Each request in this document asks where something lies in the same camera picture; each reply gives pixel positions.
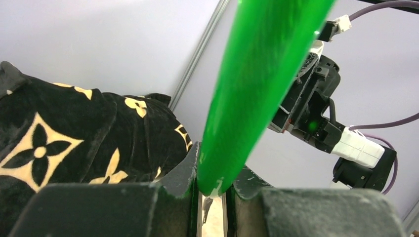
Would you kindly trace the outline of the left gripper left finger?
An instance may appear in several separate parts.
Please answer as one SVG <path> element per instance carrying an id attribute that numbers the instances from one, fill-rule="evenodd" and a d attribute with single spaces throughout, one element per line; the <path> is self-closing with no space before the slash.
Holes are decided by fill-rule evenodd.
<path id="1" fill-rule="evenodd" d="M 156 183 L 54 184 L 23 210 L 12 237 L 197 237 L 200 143 Z"/>

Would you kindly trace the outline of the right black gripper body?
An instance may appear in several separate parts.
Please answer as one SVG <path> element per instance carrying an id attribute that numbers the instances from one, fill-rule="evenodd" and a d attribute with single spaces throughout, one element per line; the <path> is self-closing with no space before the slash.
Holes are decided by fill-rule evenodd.
<path id="1" fill-rule="evenodd" d="M 304 124 L 300 120 L 310 114 L 309 102 L 314 103 L 314 95 L 327 104 L 340 83 L 339 71 L 339 65 L 329 57 L 309 54 L 268 128 L 283 133 Z"/>

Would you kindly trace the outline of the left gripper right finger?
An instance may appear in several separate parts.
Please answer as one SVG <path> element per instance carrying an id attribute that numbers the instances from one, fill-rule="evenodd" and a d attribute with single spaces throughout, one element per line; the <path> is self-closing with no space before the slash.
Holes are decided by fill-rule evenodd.
<path id="1" fill-rule="evenodd" d="M 244 167 L 227 192 L 230 237 L 404 237 L 396 210 L 370 189 L 279 189 Z"/>

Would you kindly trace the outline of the green cable lock loop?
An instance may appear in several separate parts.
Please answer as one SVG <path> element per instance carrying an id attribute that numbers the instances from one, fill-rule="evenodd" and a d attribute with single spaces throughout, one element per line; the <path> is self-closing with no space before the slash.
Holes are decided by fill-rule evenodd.
<path id="1" fill-rule="evenodd" d="M 220 65 L 197 185 L 221 196 L 244 167 L 308 56 L 332 0 L 240 0 Z"/>

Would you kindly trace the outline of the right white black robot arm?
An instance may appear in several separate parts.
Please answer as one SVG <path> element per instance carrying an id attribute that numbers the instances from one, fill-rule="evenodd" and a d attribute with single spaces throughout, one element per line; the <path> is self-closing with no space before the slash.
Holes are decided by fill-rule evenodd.
<path id="1" fill-rule="evenodd" d="M 333 60 L 309 53 L 268 127 L 277 133 L 289 132 L 322 152 L 338 156 L 334 186 L 385 193 L 397 153 L 337 121 L 331 96 L 340 79 Z"/>

